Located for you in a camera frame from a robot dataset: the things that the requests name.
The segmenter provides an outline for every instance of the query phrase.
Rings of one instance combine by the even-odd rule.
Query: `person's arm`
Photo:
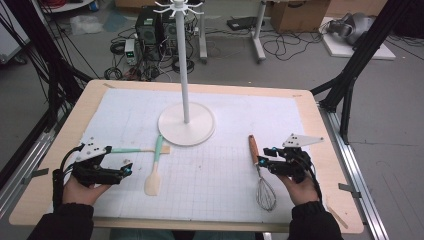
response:
[[[110,186],[89,188],[71,176],[63,190],[63,204],[53,213],[45,214],[35,226],[29,240],[89,240],[93,231],[93,205]]]
[[[314,183],[309,175],[296,184],[286,176],[278,176],[286,186],[295,207],[290,223],[290,240],[341,240],[340,227],[333,215],[325,211],[319,201]]]

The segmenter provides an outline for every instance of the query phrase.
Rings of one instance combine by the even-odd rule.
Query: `wooden table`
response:
[[[51,173],[59,167],[63,156],[69,149],[78,146],[83,132],[97,110],[104,93],[109,88],[181,91],[180,84],[174,83],[91,81],[56,137],[39,169],[49,168]],[[297,104],[305,134],[330,139],[316,102],[309,91],[191,84],[189,85],[189,92],[293,98]],[[364,228],[351,193],[338,188],[338,183],[346,184],[346,180],[332,143],[325,141],[324,143],[311,145],[310,151],[314,156],[313,161],[316,171],[319,173],[320,186],[326,207],[337,219],[343,233],[361,233]],[[51,174],[32,179],[12,212],[9,219],[10,223],[13,225],[36,225],[49,208],[51,196]],[[94,225],[96,227],[288,232],[288,225],[282,226],[281,224],[195,222],[171,219],[149,220],[95,217]]]

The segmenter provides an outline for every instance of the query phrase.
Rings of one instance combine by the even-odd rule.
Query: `grid paper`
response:
[[[189,93],[189,100],[214,113],[213,135],[194,147],[164,141],[171,145],[171,154],[162,154],[159,159],[158,196],[144,193],[153,153],[106,155],[103,168],[119,169],[128,159],[134,163],[133,174],[97,200],[94,215],[289,223],[293,204],[287,190],[265,168],[261,168],[261,173],[277,194],[277,207],[269,213],[256,202],[258,174],[251,160],[248,135],[255,136],[260,154],[262,148],[281,147],[291,133],[302,135],[296,102],[289,98],[205,93]],[[94,137],[97,143],[114,148],[154,148],[160,114],[181,101],[180,92],[109,89],[81,142]]]

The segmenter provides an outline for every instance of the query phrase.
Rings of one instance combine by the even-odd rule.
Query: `floor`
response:
[[[69,17],[91,14],[107,25],[107,31],[70,37],[100,78],[112,64],[109,40],[135,23],[134,18],[122,18],[130,14],[117,11],[113,4],[107,4],[109,2],[103,2],[101,10],[96,13],[79,9],[56,16],[60,24],[66,24]],[[225,20],[227,18],[208,18],[206,25],[228,31]],[[266,32],[271,30],[268,22],[264,30],[261,34],[263,43],[275,39],[266,36],[271,34]],[[302,38],[312,40],[306,34]],[[188,76],[189,83],[310,90],[336,77],[349,60],[330,57],[320,42],[309,44],[305,52],[288,61],[280,61],[267,53],[267,59],[257,64],[252,42],[246,36],[208,34],[207,41],[207,64],[198,59],[197,45],[194,44],[192,60],[195,69]],[[424,117],[424,46],[413,47],[404,42],[389,41],[403,49],[386,42],[396,60],[372,60],[360,75],[354,89],[349,140],[389,238],[422,239],[424,190],[420,187],[422,181],[419,176],[424,172],[421,157],[424,150],[421,128]],[[288,53],[281,57],[303,50],[304,45],[287,45]],[[277,49],[275,42],[266,47],[271,52]],[[70,54],[78,69],[94,76],[75,50],[71,50]],[[47,104],[30,64],[1,66],[0,76],[2,168],[47,109]],[[179,76],[169,72],[156,81],[178,82]],[[324,97],[325,93],[320,94],[316,100]],[[26,238],[31,227],[11,226],[7,221],[8,214],[10,210],[0,220],[0,239]],[[92,239],[108,239],[108,234],[107,229],[95,229]],[[285,234],[273,235],[273,239],[284,237]],[[372,239],[368,230],[343,237]]]

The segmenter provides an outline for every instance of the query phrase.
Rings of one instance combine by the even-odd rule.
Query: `whisk handle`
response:
[[[249,147],[250,154],[252,155],[253,164],[258,164],[258,146],[256,145],[255,137],[253,135],[249,135]]]

